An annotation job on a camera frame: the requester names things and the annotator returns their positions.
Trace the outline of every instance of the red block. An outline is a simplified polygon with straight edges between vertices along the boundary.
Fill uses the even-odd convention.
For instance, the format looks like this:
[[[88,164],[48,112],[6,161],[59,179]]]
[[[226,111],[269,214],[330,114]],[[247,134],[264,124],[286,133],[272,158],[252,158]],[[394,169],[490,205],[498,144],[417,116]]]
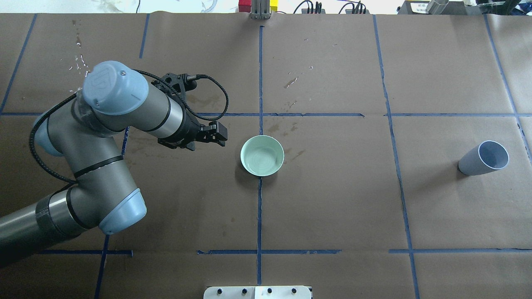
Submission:
[[[239,12],[251,12],[251,0],[238,0]]]

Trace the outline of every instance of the yellow block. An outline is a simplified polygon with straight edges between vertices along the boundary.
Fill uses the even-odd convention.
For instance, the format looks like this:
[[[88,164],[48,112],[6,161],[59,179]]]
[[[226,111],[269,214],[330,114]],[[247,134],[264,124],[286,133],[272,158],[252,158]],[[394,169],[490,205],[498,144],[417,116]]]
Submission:
[[[278,6],[279,6],[279,0],[270,0],[271,11],[277,11]]]

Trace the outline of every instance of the plastic cup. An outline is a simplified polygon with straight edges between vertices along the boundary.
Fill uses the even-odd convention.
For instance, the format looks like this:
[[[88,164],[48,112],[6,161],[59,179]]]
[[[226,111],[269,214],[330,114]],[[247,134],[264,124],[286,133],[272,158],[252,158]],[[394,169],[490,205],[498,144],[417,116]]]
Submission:
[[[475,146],[458,162],[458,169],[466,176],[477,176],[508,165],[510,156],[500,143],[487,140]]]
[[[251,174],[266,177],[281,168],[285,152],[281,143],[267,135],[252,137],[244,143],[240,151],[240,160]]]

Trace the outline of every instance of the light blue plastic cap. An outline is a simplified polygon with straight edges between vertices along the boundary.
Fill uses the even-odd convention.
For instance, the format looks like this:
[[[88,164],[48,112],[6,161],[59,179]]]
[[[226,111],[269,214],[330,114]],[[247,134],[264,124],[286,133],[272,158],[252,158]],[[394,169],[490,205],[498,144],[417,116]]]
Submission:
[[[106,235],[116,234],[142,219],[146,215],[146,204],[140,189],[131,192],[100,222],[99,228]]]
[[[39,119],[43,117],[43,115],[44,113],[34,121],[34,126],[37,121],[39,121]],[[46,119],[43,124],[41,124],[40,127],[37,129],[37,132],[35,133],[35,142],[37,142],[38,145],[44,148],[45,152],[47,152],[48,154],[56,157],[63,156],[62,153],[55,149],[55,147],[52,145],[52,142],[50,141],[50,136],[48,135],[48,119]]]
[[[118,61],[104,61],[94,66],[81,90],[85,102],[107,115],[129,113],[146,100],[148,81]]]

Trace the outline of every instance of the green bowl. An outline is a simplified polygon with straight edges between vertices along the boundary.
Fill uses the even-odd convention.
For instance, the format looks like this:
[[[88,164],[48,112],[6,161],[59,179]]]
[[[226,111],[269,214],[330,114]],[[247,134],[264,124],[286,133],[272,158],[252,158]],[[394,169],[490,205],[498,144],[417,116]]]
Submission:
[[[244,168],[259,177],[272,175],[281,168],[285,152],[275,138],[258,135],[244,143],[240,151],[240,160]]]

